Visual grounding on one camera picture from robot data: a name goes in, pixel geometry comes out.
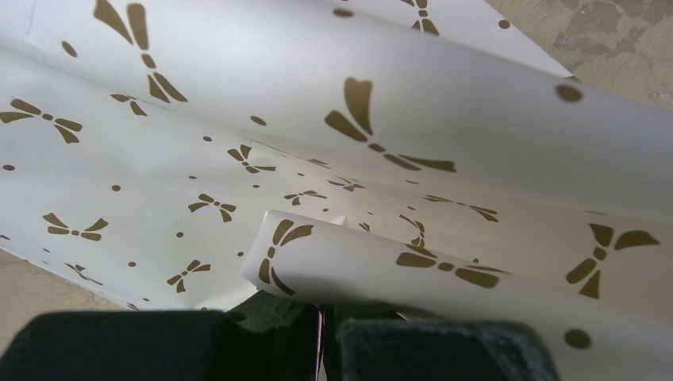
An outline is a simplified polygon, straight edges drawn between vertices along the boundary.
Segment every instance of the black object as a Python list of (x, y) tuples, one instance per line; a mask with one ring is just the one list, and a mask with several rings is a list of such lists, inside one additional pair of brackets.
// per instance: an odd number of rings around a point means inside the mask
[(542, 341), (522, 324), (350, 321), (339, 341), (344, 381), (559, 380)]
[(45, 314), (14, 338), (0, 380), (313, 380), (323, 322), (329, 381), (556, 381), (514, 323), (405, 321), (387, 306), (315, 306), (258, 292), (215, 311)]
[(316, 333), (316, 307), (266, 293), (226, 314), (45, 314), (14, 338), (0, 380), (310, 380)]

